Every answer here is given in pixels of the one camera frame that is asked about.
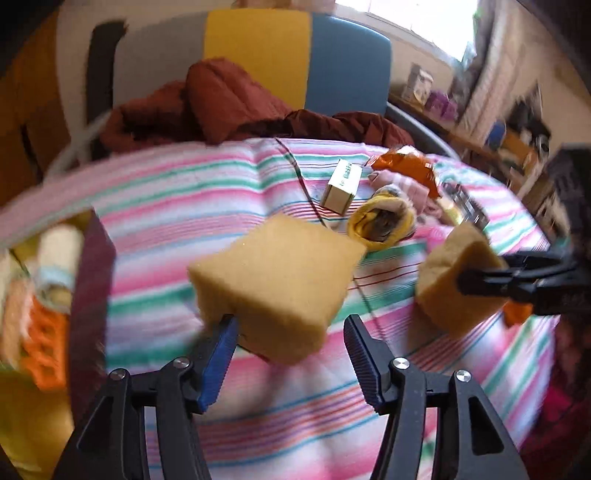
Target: striped blanket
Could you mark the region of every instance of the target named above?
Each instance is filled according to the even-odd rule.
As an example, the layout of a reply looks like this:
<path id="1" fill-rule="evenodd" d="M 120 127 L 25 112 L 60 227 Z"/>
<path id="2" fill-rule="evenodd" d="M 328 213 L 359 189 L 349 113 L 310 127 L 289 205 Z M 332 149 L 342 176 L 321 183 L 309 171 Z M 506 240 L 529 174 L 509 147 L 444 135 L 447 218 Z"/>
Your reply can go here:
<path id="1" fill-rule="evenodd" d="M 269 215 L 323 222 L 345 219 L 319 200 L 340 158 L 363 165 L 384 149 L 363 144 L 260 139 L 220 147 L 180 144 L 114 158 L 33 190 L 0 215 L 2 237 L 94 205 L 117 250 L 108 315 L 106 368 L 158 369 L 186 353 L 202 324 L 187 264 L 218 251 Z M 503 185 L 437 158 L 444 180 L 461 182 L 483 205 L 498 252 L 544 248 L 546 240 Z M 301 172 L 300 180 L 297 170 Z M 364 169 L 347 215 L 373 193 Z M 451 340 L 413 308 L 425 243 L 409 240 L 369 254 L 329 329 L 324 348 L 296 367 L 270 365 L 238 349 L 219 399 L 196 418 L 214 479 L 368 478 L 385 418 L 363 400 L 342 338 L 358 313 L 370 333 L 423 369 L 469 369 L 519 445 L 541 405 L 553 354 L 552 317 L 506 329 L 498 315 Z M 161 478 L 153 411 L 147 412 L 148 460 Z M 429 412 L 419 478 L 429 477 L 436 419 Z"/>

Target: brown comforter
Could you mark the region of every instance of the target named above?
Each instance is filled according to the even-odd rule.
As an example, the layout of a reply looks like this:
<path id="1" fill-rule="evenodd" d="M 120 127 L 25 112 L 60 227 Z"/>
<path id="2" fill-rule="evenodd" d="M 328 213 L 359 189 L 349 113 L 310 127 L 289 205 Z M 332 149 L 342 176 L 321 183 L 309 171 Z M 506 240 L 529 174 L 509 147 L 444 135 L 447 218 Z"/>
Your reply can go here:
<path id="1" fill-rule="evenodd" d="M 376 113 L 329 117 L 293 111 L 226 59 L 195 63 L 184 82 L 167 83 L 147 98 L 116 107 L 100 140 L 107 149 L 123 153 L 191 140 L 218 145 L 252 137 L 413 145 L 406 131 Z"/>

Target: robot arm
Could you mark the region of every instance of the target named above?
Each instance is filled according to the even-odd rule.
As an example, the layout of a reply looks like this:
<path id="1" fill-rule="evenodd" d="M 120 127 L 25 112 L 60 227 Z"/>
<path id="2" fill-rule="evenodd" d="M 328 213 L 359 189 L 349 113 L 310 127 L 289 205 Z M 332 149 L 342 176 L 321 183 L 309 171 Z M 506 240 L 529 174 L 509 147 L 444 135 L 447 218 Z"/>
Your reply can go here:
<path id="1" fill-rule="evenodd" d="M 567 145 L 546 167 L 566 208 L 573 251 L 505 255 L 507 270 L 469 270 L 458 278 L 465 295 L 531 303 L 537 315 L 591 313 L 591 145 Z"/>

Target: cable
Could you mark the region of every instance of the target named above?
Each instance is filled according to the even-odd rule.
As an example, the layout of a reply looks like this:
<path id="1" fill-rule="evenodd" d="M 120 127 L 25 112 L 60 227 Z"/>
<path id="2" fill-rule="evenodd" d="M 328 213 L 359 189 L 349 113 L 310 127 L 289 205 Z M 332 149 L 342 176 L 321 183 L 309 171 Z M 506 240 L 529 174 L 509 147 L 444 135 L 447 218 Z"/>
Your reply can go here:
<path id="1" fill-rule="evenodd" d="M 279 143 L 279 145 L 281 145 L 285 149 L 285 151 L 287 152 L 288 160 L 289 160 L 291 166 L 293 167 L 293 169 L 295 170 L 295 174 L 297 176 L 297 179 L 298 179 L 298 182 L 300 184 L 300 187 L 303 190 L 304 194 L 306 195 L 306 198 L 307 198 L 310 206 L 314 210 L 314 213 L 316 214 L 316 217 L 318 218 L 318 220 L 320 221 L 320 223 L 325 228 L 328 228 L 330 230 L 330 227 L 328 225 L 326 225 L 326 223 L 324 222 L 324 219 L 322 218 L 322 215 L 318 211 L 318 208 L 316 208 L 316 203 L 314 202 L 314 199 L 310 195 L 310 192 L 308 192 L 308 188 L 306 187 L 306 182 L 304 181 L 304 176 L 301 173 L 301 169 L 300 169 L 300 166 L 297 163 L 296 157 L 294 156 L 294 154 L 291 152 L 291 150 L 289 149 L 289 147 L 287 145 L 285 145 L 277 137 L 274 137 L 274 138 L 275 138 L 275 141 L 277 143 Z M 374 313 L 374 310 L 371 307 L 371 304 L 369 302 L 369 299 L 365 296 L 365 293 L 363 292 L 363 289 L 361 288 L 361 285 L 359 285 L 359 283 L 358 283 L 358 279 L 355 278 L 354 275 L 353 275 L 353 283 L 355 285 L 355 288 L 357 288 L 357 290 L 359 292 L 359 295 L 361 295 L 361 299 L 363 301 L 363 304 L 365 305 L 365 308 L 367 309 L 369 315 L 371 316 L 371 319 L 372 320 L 377 320 L 378 318 L 376 317 L 376 315 Z"/>

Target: sponge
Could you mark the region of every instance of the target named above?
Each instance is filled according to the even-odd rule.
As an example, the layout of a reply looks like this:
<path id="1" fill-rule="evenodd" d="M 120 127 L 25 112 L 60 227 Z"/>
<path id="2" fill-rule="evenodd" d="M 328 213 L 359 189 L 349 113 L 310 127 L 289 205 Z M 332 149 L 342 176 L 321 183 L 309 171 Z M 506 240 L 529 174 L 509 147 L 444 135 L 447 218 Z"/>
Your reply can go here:
<path id="1" fill-rule="evenodd" d="M 499 297 L 462 295 L 457 278 L 469 268 L 507 268 L 486 237 L 469 222 L 455 227 L 418 268 L 416 302 L 435 325 L 454 337 L 468 333 L 507 302 Z"/>
<path id="2" fill-rule="evenodd" d="M 347 236 L 276 215 L 227 250 L 189 266 L 206 323 L 232 313 L 238 343 L 292 365 L 322 347 L 365 247 Z"/>

